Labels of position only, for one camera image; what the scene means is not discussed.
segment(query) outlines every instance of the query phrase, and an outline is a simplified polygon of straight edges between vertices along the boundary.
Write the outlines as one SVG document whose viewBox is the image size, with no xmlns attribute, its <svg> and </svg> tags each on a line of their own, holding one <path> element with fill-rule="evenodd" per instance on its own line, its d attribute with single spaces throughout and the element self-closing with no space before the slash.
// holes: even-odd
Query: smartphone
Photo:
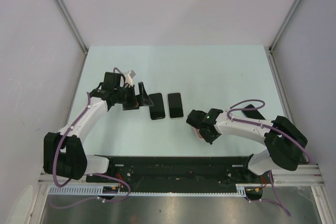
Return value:
<svg viewBox="0 0 336 224">
<path fill-rule="evenodd" d="M 183 107 L 180 93 L 168 94 L 169 117 L 171 119 L 183 118 Z"/>
<path fill-rule="evenodd" d="M 250 105 L 247 105 L 244 109 L 253 109 L 253 108 L 255 109 L 255 107 L 252 104 L 250 104 Z M 257 111 L 257 110 L 242 111 L 242 113 L 247 118 L 265 120 L 265 118 L 262 116 L 262 114 L 260 114 L 260 112 Z"/>
<path fill-rule="evenodd" d="M 161 93 L 150 94 L 149 98 L 154 103 L 154 106 L 149 107 L 149 113 L 152 120 L 164 119 L 166 114 L 164 113 L 163 98 Z"/>
</svg>

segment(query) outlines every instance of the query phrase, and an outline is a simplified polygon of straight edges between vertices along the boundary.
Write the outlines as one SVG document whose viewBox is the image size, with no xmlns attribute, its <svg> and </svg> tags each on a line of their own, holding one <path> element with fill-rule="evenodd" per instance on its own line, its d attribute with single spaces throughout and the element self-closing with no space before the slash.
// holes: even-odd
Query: white robotic arm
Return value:
<svg viewBox="0 0 336 224">
<path fill-rule="evenodd" d="M 133 77 L 134 71 L 124 74 L 105 73 L 104 82 L 88 93 L 88 104 L 77 117 L 58 133 L 49 132 L 44 139 L 44 170 L 69 179 L 80 179 L 85 174 L 105 173 L 109 160 L 101 156 L 85 155 L 83 143 L 97 121 L 104 116 L 112 106 L 121 103 L 124 110 L 138 109 L 140 106 L 152 106 L 139 82 L 139 95 L 135 95 Z"/>
<path fill-rule="evenodd" d="M 210 109 L 208 113 L 193 110 L 187 123 L 199 130 L 204 140 L 212 144 L 220 135 L 229 134 L 254 140 L 267 150 L 250 156 L 247 167 L 255 175 L 283 168 L 296 170 L 307 144 L 304 135 L 285 117 L 257 120 L 234 117 L 233 107 L 226 111 Z"/>
</svg>

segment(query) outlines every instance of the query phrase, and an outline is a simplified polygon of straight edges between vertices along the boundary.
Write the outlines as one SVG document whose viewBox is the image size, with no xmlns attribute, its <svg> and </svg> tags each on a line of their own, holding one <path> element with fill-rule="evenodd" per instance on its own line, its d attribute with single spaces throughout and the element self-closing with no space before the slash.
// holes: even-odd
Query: purple cable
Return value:
<svg viewBox="0 0 336 224">
<path fill-rule="evenodd" d="M 88 95 L 88 104 L 85 107 L 85 109 L 82 111 L 82 113 L 80 113 L 80 115 L 74 120 L 74 122 L 71 124 L 71 126 L 65 131 L 64 135 L 62 136 L 61 140 L 59 141 L 57 148 L 56 148 L 56 152 L 55 152 L 55 157 L 54 157 L 54 162 L 52 164 L 52 171 L 53 171 L 53 179 L 54 179 L 54 183 L 57 187 L 64 187 L 66 186 L 70 181 L 71 178 L 68 179 L 67 181 L 65 181 L 63 184 L 60 184 L 57 180 L 57 175 L 56 175 L 56 168 L 57 168 L 57 160 L 58 160 L 58 155 L 59 155 L 59 151 L 61 150 L 61 146 L 66 138 L 66 136 L 69 134 L 69 132 L 71 131 L 71 127 L 75 126 L 76 123 L 78 123 L 78 121 L 84 116 L 84 114 L 88 111 L 88 106 L 91 103 L 91 97 L 90 97 L 90 93 L 87 92 Z"/>
<path fill-rule="evenodd" d="M 126 185 L 126 187 L 127 187 L 127 189 L 128 189 L 128 192 L 127 192 L 127 194 L 126 194 L 125 196 L 123 196 L 123 197 L 121 197 L 121 198 L 119 198 L 119 199 L 115 199 L 115 200 L 113 200 L 113 199 L 104 199 L 104 198 L 100 198 L 100 197 L 98 196 L 98 199 L 102 199 L 103 202 L 105 202 L 105 201 L 108 201 L 108 202 L 120 202 L 120 201 L 126 199 L 126 198 L 129 196 L 129 194 L 131 193 L 131 187 L 129 186 L 129 184 L 127 184 L 125 181 L 123 181 L 123 180 L 121 180 L 121 179 L 113 178 L 113 177 L 110 177 L 110 176 L 107 176 L 107 175 L 104 175 L 104 174 L 100 174 L 100 173 L 94 173 L 93 175 L 95 175 L 95 176 L 100 176 L 100 177 L 104 177 L 104 178 L 108 178 L 108 179 L 111 179 L 111 180 L 115 180 L 115 181 L 117 181 L 117 182 L 119 182 L 119 183 L 123 183 L 124 185 Z M 71 205 L 64 206 L 64 207 L 58 207 L 58 206 L 55 206 L 55 205 L 51 202 L 51 200 L 50 200 L 49 203 L 50 203 L 50 205 L 51 205 L 53 208 L 56 208 L 56 209 L 68 209 L 68 208 L 70 208 L 70 207 L 74 207 L 74 206 L 76 206 L 76 205 L 78 205 L 78 204 L 80 204 L 80 203 L 83 203 L 83 202 L 85 202 L 85 201 L 87 201 L 87 200 L 92 200 L 92 199 L 97 199 L 97 197 L 94 196 L 94 197 L 85 198 L 85 199 L 82 199 L 82 200 L 80 200 L 80 201 L 78 201 L 78 202 L 75 202 L 75 203 L 73 203 L 73 204 L 71 204 Z"/>
<path fill-rule="evenodd" d="M 242 103 L 245 103 L 245 102 L 261 102 L 262 105 L 259 106 L 259 107 L 250 108 L 250 109 L 249 108 L 234 109 L 234 107 L 236 107 L 236 106 L 238 106 L 238 105 L 240 105 Z M 269 126 L 269 125 L 261 125 L 261 123 L 258 123 L 258 122 L 251 122 L 251 121 L 247 121 L 247 120 L 243 120 L 243 119 L 236 119 L 236 118 L 231 117 L 231 115 L 230 115 L 234 111 L 253 111 L 253 110 L 259 110 L 259 109 L 263 108 L 264 106 L 265 106 L 265 102 L 263 100 L 259 100 L 259 99 L 250 99 L 250 100 L 245 100 L 245 101 L 242 101 L 242 102 L 238 102 L 235 105 L 233 105 L 233 106 L 230 107 L 229 111 L 227 112 L 227 117 L 230 120 L 232 120 L 232 121 L 236 121 L 236 122 L 240 122 L 240 123 L 248 123 L 248 124 L 252 124 L 252 125 L 256 125 L 256 126 L 262 126 L 262 127 L 265 127 L 265 128 L 270 129 L 270 130 L 278 132 L 279 134 L 281 134 L 282 136 L 284 136 L 285 138 L 287 138 L 291 142 L 293 142 L 295 144 L 295 146 L 297 146 L 307 156 L 308 162 L 310 160 L 312 160 L 311 157 L 310 157 L 310 155 L 307 153 L 307 151 L 299 143 L 297 143 L 291 136 L 289 136 L 285 132 L 283 132 L 283 131 L 275 128 L 275 127 Z M 271 181 L 273 192 L 274 192 L 274 194 L 275 194 L 275 196 L 276 196 L 276 198 L 278 199 L 279 202 L 276 202 L 276 201 L 274 201 L 272 199 L 250 200 L 247 196 L 246 196 L 246 199 L 249 200 L 249 201 L 253 201 L 253 202 L 264 201 L 264 202 L 273 203 L 273 204 L 278 205 L 279 207 L 281 207 L 285 211 L 285 213 L 289 217 L 291 217 L 290 212 L 284 207 L 282 201 L 280 200 L 280 197 L 278 196 L 278 194 L 277 194 L 277 192 L 275 190 L 272 171 L 270 170 L 268 172 L 268 174 L 269 174 L 269 179 Z"/>
<path fill-rule="evenodd" d="M 115 73 L 116 71 L 117 71 L 118 73 L 123 74 L 123 72 L 121 72 L 121 71 L 119 70 L 119 68 L 114 68 L 114 69 L 113 69 L 113 73 Z"/>
<path fill-rule="evenodd" d="M 247 109 L 247 108 L 241 108 L 241 109 L 234 109 L 234 107 L 242 104 L 242 103 L 245 103 L 245 102 L 261 102 L 262 105 L 257 107 L 257 108 L 250 108 L 250 109 Z M 240 122 L 240 123 L 248 123 L 248 124 L 252 124 L 252 125 L 256 125 L 256 126 L 261 126 L 261 123 L 259 122 L 251 122 L 251 121 L 247 121 L 247 120 L 243 120 L 243 119 L 236 119 L 236 118 L 232 118 L 231 117 L 231 113 L 234 112 L 234 111 L 253 111 L 253 110 L 259 110 L 261 108 L 263 108 L 265 106 L 265 102 L 263 100 L 258 100 L 258 99 L 250 99 L 250 100 L 245 100 L 245 101 L 242 101 L 242 102 L 238 102 L 237 104 L 233 105 L 230 107 L 230 110 L 227 112 L 227 117 L 232 120 L 232 121 L 236 121 L 236 122 Z M 282 136 L 284 136 L 285 138 L 287 138 L 288 140 L 290 140 L 292 143 L 294 143 L 294 145 L 299 148 L 307 157 L 308 159 L 308 163 L 312 160 L 312 158 L 310 157 L 310 155 L 308 154 L 308 152 L 298 143 L 296 142 L 290 135 L 286 134 L 285 132 L 273 127 L 273 126 L 269 126 L 269 125 L 262 125 L 262 127 L 265 127 L 265 128 L 268 128 L 270 130 L 273 130 L 273 131 L 276 131 L 278 132 L 279 134 L 281 134 Z"/>
<path fill-rule="evenodd" d="M 288 211 L 288 209 L 283 205 L 282 201 L 280 200 L 280 197 L 277 193 L 277 191 L 275 190 L 275 186 L 274 186 L 274 181 L 273 181 L 273 174 L 272 174 L 272 171 L 270 170 L 268 172 L 269 174 L 269 180 L 271 181 L 271 185 L 272 185 L 272 189 L 273 189 L 273 192 L 275 194 L 275 197 L 277 197 L 278 201 L 279 202 L 276 202 L 275 200 L 272 200 L 272 199 L 260 199 L 260 200 L 250 200 L 247 196 L 246 196 L 246 199 L 249 201 L 249 202 L 269 202 L 269 203 L 272 203 L 272 204 L 275 204 L 279 207 L 281 207 L 284 212 L 287 214 L 287 216 L 291 217 L 291 213 Z"/>
</svg>

